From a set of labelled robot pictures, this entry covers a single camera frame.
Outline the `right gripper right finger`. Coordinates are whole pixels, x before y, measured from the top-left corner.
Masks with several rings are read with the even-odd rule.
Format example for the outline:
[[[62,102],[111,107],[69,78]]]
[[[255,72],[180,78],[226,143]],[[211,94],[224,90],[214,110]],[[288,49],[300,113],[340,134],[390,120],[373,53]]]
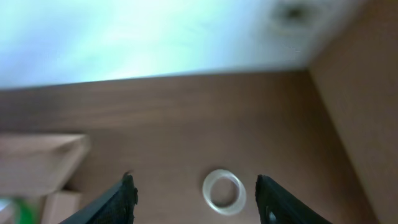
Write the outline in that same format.
[[[255,199],[262,224],[331,224],[266,175],[258,175]]]

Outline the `green tape roll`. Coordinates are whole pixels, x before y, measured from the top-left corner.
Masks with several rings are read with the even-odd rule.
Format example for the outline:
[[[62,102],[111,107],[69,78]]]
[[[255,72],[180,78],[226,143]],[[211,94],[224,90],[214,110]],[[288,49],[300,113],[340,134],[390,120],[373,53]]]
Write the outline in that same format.
[[[38,224],[38,210],[24,198],[1,198],[1,224]]]

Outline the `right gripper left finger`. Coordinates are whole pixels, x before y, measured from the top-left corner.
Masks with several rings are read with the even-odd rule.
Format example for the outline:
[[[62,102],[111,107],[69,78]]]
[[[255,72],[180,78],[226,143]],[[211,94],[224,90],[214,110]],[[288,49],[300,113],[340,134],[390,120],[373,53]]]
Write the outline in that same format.
[[[138,190],[130,172],[104,194],[60,224],[133,224]]]

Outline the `white masking tape roll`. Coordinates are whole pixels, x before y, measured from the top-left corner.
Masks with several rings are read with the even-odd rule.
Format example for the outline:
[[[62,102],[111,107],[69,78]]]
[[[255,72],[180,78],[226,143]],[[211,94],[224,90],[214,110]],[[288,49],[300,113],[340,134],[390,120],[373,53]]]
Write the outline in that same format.
[[[236,200],[225,207],[217,206],[211,199],[211,190],[220,179],[228,179],[232,181],[238,190]],[[210,208],[212,208],[216,213],[224,216],[236,215],[241,212],[245,207],[247,200],[247,193],[243,183],[232,172],[224,169],[214,170],[205,177],[202,185],[202,195]]]

